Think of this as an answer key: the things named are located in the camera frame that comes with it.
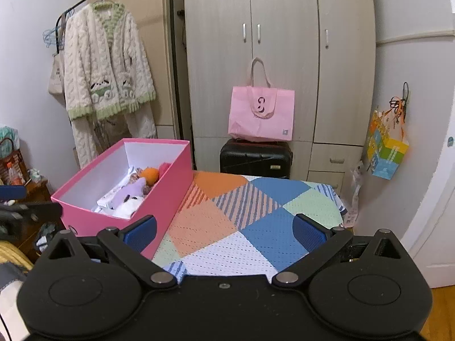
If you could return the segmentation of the brown wooden side cabinet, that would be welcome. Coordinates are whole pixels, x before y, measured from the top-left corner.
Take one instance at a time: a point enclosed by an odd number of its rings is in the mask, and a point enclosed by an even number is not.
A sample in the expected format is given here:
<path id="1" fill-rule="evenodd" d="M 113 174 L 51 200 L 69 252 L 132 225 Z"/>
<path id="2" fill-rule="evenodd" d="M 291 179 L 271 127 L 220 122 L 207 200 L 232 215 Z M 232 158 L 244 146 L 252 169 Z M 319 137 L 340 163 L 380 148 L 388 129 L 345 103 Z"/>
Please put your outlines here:
<path id="1" fill-rule="evenodd" d="M 32 263 L 41 255 L 37 241 L 41 236 L 54 236 L 64 229 L 62 211 L 51 202 L 48 181 L 31 179 L 24 187 L 2 186 L 1 192 L 12 190 L 23 193 L 23 198 L 12 205 L 1 201 L 1 241 L 9 242 Z"/>

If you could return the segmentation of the pink cardboard storage box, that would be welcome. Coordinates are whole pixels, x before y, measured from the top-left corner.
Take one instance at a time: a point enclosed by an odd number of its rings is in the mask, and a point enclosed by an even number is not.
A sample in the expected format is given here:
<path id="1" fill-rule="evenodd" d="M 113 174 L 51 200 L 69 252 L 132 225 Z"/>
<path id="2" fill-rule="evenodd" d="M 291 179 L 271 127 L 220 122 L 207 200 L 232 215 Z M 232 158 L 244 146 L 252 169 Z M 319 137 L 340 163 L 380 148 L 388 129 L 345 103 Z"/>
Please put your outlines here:
<path id="1" fill-rule="evenodd" d="M 192 181 L 188 141 L 123 139 L 76 173 L 52 201 L 62 206 L 63 224 L 77 236 L 154 217 L 130 239 L 151 259 Z"/>

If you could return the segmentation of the red plush toy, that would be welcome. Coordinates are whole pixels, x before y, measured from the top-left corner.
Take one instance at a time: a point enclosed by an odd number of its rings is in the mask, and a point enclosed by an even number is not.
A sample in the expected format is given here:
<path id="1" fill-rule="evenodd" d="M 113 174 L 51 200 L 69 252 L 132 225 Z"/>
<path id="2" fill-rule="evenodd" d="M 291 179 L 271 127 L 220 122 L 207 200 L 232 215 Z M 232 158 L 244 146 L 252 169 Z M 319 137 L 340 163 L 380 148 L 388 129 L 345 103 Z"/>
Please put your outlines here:
<path id="1" fill-rule="evenodd" d="M 163 175 L 165 174 L 165 172 L 167 171 L 167 169 L 169 169 L 171 166 L 170 163 L 161 163 L 159 168 L 158 168 L 158 172 L 159 172 L 159 178 L 162 178 Z"/>

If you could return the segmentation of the colourful hanging paper bag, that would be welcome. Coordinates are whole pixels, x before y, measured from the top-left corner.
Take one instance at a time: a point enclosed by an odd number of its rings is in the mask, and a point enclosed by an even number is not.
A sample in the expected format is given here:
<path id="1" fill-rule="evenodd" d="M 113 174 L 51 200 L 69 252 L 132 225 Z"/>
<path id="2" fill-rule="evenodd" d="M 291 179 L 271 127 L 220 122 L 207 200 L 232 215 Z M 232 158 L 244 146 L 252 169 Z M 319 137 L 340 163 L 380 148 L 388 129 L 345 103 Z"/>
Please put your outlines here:
<path id="1" fill-rule="evenodd" d="M 385 111 L 373 111 L 367 137 L 366 158 L 373 176 L 390 180 L 408 151 L 405 119 L 410 87 L 403 83 L 401 97 L 392 97 Z"/>

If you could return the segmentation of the white paper sheet in box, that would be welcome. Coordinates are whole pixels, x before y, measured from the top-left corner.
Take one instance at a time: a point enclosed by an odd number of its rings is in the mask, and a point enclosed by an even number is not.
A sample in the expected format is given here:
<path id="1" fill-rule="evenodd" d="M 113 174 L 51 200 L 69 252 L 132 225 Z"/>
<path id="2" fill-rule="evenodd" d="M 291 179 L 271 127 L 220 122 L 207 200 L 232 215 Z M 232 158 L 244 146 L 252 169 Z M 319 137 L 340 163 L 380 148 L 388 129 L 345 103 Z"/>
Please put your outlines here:
<path id="1" fill-rule="evenodd" d="M 105 195 L 96 201 L 96 204 L 92 208 L 92 211 L 95 213 L 104 214 L 109 213 L 111 210 L 115 210 L 119 205 L 119 202 L 117 202 L 116 198 L 117 192 L 129 184 L 135 183 L 135 181 L 140 178 L 141 172 L 141 168 L 136 168 L 134 166 L 128 168 L 126 175 L 111 190 L 109 190 Z"/>

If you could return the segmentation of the pink tote bag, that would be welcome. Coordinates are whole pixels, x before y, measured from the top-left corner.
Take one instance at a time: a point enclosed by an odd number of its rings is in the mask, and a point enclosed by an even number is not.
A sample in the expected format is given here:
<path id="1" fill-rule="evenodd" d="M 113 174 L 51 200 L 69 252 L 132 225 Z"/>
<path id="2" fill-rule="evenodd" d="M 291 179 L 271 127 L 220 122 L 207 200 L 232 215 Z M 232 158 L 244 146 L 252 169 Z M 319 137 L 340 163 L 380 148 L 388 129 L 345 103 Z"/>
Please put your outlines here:
<path id="1" fill-rule="evenodd" d="M 295 92 L 275 88 L 265 76 L 266 86 L 254 86 L 254 67 L 263 63 L 258 57 L 250 66 L 246 86 L 235 86 L 231 93 L 231 106 L 227 133 L 234 139 L 250 142 L 290 142 L 292 140 Z"/>

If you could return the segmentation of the black suitcase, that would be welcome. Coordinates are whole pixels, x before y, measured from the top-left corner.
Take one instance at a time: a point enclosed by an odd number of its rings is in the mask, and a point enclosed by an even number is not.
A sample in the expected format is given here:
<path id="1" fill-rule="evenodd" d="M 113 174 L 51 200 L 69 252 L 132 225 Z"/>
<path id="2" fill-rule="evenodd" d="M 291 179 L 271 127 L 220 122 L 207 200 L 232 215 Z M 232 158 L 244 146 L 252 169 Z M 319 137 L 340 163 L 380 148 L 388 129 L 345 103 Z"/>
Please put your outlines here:
<path id="1" fill-rule="evenodd" d="M 220 152 L 222 173 L 290 179 L 293 153 L 287 142 L 228 140 Z"/>

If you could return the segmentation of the black clothes rack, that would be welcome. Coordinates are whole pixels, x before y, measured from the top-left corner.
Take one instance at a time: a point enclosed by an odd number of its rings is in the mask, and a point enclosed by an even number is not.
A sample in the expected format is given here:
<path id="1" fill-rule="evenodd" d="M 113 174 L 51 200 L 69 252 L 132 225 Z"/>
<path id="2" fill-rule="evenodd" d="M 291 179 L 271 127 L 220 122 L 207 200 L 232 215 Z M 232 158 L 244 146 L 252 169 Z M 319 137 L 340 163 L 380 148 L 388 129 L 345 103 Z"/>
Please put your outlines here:
<path id="1" fill-rule="evenodd" d="M 42 35 L 43 41 L 47 47 L 51 45 L 55 46 L 54 55 L 59 54 L 63 50 L 64 35 L 66 29 L 66 21 L 70 16 L 73 16 L 78 8 L 81 8 L 87 4 L 89 0 L 80 0 L 73 6 L 65 10 L 56 20 L 55 27 L 48 31 L 45 31 Z"/>

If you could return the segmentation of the cream knitted pyjama set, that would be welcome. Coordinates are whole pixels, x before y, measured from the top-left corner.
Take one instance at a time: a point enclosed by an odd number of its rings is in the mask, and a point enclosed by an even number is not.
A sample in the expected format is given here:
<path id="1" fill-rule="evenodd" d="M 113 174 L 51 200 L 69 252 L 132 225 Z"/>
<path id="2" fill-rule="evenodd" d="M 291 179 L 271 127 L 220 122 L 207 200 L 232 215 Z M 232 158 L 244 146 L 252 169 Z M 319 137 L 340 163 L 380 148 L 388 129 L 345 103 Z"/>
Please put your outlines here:
<path id="1" fill-rule="evenodd" d="M 66 24 L 64 94 L 80 167 L 126 137 L 154 139 L 156 90 L 133 15 L 93 2 Z"/>

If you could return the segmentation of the panda plush toy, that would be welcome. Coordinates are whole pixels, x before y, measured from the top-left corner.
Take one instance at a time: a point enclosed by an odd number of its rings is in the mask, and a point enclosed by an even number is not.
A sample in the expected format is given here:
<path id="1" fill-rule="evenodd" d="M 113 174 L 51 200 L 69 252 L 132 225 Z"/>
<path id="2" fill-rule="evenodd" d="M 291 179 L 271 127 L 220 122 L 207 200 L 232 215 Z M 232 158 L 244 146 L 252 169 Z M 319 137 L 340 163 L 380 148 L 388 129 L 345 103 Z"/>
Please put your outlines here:
<path id="1" fill-rule="evenodd" d="M 113 211 L 113 217 L 119 219 L 130 219 L 143 201 L 144 198 L 142 196 L 130 197 L 127 201 L 118 205 L 118 207 Z"/>

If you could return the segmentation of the beige wardrobe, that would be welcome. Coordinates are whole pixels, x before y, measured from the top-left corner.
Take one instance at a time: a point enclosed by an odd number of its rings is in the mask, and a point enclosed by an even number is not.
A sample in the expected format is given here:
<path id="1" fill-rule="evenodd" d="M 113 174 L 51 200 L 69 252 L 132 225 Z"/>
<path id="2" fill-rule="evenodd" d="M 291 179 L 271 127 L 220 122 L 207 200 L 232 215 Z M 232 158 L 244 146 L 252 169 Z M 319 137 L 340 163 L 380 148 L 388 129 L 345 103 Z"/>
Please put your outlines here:
<path id="1" fill-rule="evenodd" d="M 184 0 L 195 163 L 216 172 L 231 91 L 295 94 L 293 179 L 340 191 L 360 160 L 373 98 L 373 0 Z"/>

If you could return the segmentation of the beige canvas tote bag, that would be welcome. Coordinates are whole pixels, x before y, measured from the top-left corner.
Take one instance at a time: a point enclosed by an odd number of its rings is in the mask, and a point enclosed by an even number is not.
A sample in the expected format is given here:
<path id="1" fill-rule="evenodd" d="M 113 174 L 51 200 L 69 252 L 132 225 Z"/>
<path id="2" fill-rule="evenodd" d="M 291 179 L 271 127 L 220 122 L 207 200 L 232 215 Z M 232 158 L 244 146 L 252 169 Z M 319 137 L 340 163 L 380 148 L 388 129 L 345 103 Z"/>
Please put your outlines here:
<path id="1" fill-rule="evenodd" d="M 52 71 L 49 78 L 48 92 L 51 95 L 64 93 L 64 58 L 63 52 L 53 56 Z"/>

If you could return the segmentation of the colourful patchwork tablecloth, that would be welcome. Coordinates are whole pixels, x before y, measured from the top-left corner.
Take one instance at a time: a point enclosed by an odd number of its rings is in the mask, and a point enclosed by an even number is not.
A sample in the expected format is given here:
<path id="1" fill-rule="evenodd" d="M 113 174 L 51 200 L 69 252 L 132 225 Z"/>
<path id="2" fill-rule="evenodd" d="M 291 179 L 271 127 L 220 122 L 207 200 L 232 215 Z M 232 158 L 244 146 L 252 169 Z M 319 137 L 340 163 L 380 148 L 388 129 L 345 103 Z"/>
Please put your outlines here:
<path id="1" fill-rule="evenodd" d="M 309 242 L 295 239 L 295 215 L 302 213 L 330 229 L 341 226 L 344 209 L 326 184 L 195 172 L 153 261 L 177 279 L 272 278 L 312 249 Z"/>

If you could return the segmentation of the pink floral scrunchie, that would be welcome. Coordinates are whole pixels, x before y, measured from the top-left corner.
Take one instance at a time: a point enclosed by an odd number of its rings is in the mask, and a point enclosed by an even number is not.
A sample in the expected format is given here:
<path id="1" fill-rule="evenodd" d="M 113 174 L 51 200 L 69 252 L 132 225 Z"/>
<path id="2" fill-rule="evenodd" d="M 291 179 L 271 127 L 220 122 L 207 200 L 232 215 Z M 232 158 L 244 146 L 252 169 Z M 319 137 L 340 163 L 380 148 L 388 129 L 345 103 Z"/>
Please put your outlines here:
<path id="1" fill-rule="evenodd" d="M 137 169 L 135 172 L 133 172 L 130 175 L 130 179 L 129 179 L 128 183 L 129 184 L 135 183 L 141 177 L 141 173 L 142 173 L 141 169 Z"/>

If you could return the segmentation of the orange makeup sponge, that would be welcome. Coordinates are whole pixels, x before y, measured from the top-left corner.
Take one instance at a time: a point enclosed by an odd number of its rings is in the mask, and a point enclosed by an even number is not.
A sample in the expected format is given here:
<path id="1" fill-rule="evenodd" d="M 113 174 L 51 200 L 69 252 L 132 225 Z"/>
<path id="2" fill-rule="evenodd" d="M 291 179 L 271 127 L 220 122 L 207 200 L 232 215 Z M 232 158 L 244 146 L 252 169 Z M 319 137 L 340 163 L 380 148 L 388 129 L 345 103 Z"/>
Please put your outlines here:
<path id="1" fill-rule="evenodd" d="M 140 177 L 146 179 L 148 186 L 153 186 L 159 180 L 160 172 L 158 169 L 147 167 L 140 172 Z"/>

